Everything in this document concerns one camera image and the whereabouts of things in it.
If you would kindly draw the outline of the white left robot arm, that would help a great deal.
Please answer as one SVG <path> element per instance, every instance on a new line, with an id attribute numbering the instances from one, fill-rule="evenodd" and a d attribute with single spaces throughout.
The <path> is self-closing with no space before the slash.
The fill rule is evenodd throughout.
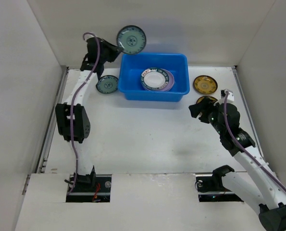
<path id="1" fill-rule="evenodd" d="M 87 53 L 83 58 L 77 83 L 68 98 L 56 105 L 55 114 L 58 132 L 69 142 L 75 154 L 74 175 L 67 183 L 71 189 L 79 183 L 90 191 L 96 187 L 97 178 L 93 174 L 93 164 L 79 147 L 88 138 L 91 130 L 84 105 L 93 87 L 102 94 L 117 91 L 118 78 L 104 75 L 103 72 L 105 63 L 114 62 L 123 48 L 98 37 L 88 38 L 86 42 Z"/>

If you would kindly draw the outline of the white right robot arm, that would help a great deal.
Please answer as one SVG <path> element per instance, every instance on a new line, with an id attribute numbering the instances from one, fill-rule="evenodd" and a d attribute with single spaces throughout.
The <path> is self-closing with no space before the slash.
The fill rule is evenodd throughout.
<path id="1" fill-rule="evenodd" d="M 193 118 L 213 126 L 222 146 L 254 182 L 248 183 L 232 167 L 224 165 L 213 170 L 210 176 L 197 177 L 198 192 L 231 191 L 255 211 L 265 230 L 286 231 L 286 189 L 257 152 L 251 136 L 240 128 L 237 108 L 204 97 L 189 106 L 189 110 Z"/>

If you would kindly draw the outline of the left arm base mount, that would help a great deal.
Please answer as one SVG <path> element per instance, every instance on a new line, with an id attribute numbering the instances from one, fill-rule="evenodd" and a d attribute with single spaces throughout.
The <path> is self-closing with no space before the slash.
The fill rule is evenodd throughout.
<path id="1" fill-rule="evenodd" d="M 112 175 L 96 174 L 93 167 L 90 174 L 78 175 L 65 180 L 68 184 L 67 203 L 109 203 L 111 199 Z"/>

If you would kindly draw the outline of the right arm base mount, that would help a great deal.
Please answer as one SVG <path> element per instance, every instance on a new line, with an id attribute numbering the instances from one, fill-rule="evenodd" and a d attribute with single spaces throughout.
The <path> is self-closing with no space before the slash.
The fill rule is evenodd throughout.
<path id="1" fill-rule="evenodd" d="M 223 186 L 222 177 L 234 172 L 228 165 L 216 168 L 209 174 L 197 174 L 194 184 L 199 202 L 243 202 L 235 193 Z"/>

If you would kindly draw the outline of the teal patterned plate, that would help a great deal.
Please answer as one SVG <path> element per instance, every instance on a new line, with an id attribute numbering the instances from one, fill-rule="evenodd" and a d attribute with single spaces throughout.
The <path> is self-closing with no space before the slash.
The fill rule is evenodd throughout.
<path id="1" fill-rule="evenodd" d="M 144 50 L 147 44 L 147 37 L 140 27 L 128 25 L 117 33 L 116 44 L 122 48 L 122 53 L 135 55 Z"/>
<path id="2" fill-rule="evenodd" d="M 118 78 L 113 75 L 105 75 L 96 84 L 96 89 L 102 94 L 111 94 L 118 90 Z"/>

